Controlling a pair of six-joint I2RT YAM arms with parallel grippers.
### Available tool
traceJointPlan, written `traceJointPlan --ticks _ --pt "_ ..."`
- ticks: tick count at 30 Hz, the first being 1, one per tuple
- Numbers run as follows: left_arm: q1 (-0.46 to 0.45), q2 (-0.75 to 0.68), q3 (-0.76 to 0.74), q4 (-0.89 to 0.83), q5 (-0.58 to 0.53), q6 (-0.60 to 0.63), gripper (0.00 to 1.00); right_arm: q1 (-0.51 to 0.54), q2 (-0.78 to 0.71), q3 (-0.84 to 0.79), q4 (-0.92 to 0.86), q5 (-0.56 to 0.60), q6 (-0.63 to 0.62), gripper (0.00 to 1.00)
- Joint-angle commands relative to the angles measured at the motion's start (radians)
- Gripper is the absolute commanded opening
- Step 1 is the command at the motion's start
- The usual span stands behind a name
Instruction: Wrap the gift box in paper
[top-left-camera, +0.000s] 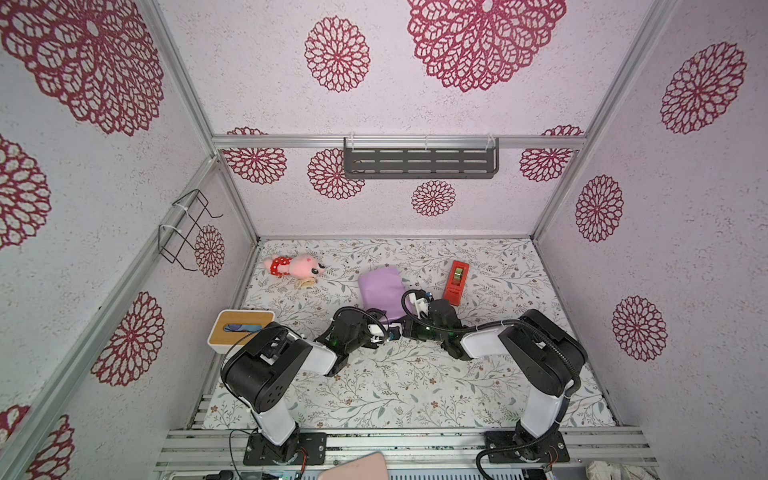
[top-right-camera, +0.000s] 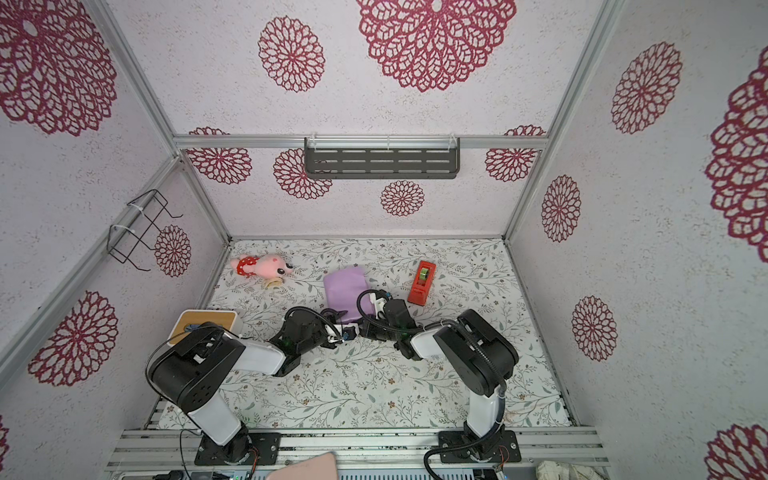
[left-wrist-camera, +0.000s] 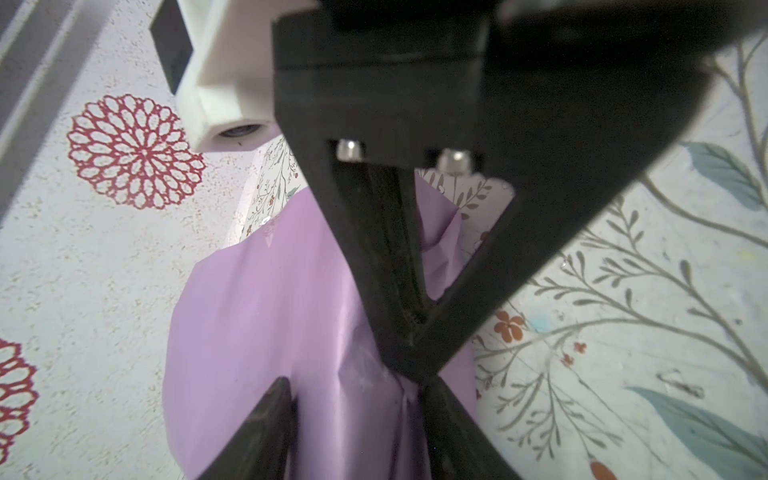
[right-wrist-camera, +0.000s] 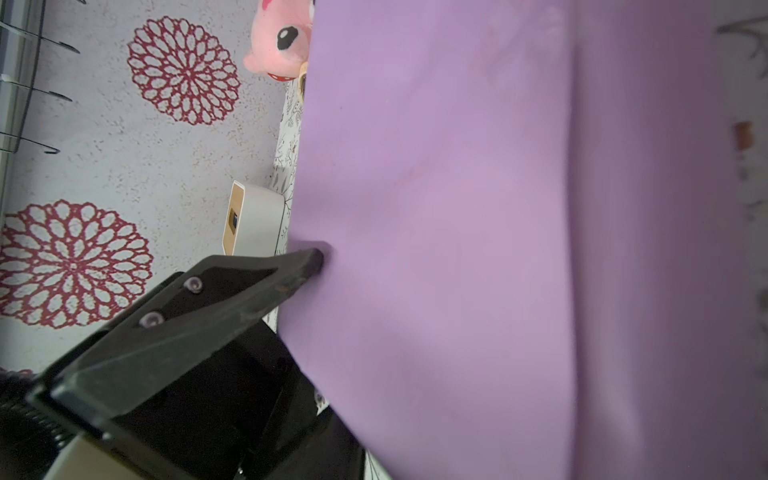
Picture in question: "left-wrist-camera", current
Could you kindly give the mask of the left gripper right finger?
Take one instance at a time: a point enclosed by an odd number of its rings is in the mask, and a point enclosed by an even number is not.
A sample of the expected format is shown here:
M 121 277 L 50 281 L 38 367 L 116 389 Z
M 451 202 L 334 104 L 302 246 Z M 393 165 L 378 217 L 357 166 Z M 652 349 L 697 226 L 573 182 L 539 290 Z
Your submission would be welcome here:
M 520 480 L 440 377 L 420 388 L 431 477 Z

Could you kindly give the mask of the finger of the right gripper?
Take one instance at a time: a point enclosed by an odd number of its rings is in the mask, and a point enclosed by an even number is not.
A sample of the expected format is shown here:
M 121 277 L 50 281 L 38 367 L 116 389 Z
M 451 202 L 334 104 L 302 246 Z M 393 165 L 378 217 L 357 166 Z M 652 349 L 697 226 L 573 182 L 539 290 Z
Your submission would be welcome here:
M 706 58 L 766 24 L 763 1 L 324 1 L 276 20 L 275 117 L 387 367 L 434 377 L 683 133 Z M 514 192 L 437 300 L 419 169 Z

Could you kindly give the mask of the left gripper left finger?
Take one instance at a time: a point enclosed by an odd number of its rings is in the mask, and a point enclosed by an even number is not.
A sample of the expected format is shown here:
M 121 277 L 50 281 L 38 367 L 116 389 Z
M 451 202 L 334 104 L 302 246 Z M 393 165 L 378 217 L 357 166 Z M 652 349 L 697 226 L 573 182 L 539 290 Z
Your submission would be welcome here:
M 199 479 L 285 479 L 293 439 L 291 385 L 278 377 Z

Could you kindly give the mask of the pink wrapping paper sheet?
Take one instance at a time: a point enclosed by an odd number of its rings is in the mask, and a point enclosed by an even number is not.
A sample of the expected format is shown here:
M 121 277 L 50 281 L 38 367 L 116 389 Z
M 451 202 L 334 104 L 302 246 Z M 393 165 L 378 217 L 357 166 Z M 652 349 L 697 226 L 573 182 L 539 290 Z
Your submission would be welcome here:
M 297 399 L 296 479 L 426 479 L 415 384 L 383 364 L 349 266 L 309 189 L 200 261 L 174 308 L 163 408 L 198 479 L 279 377 Z

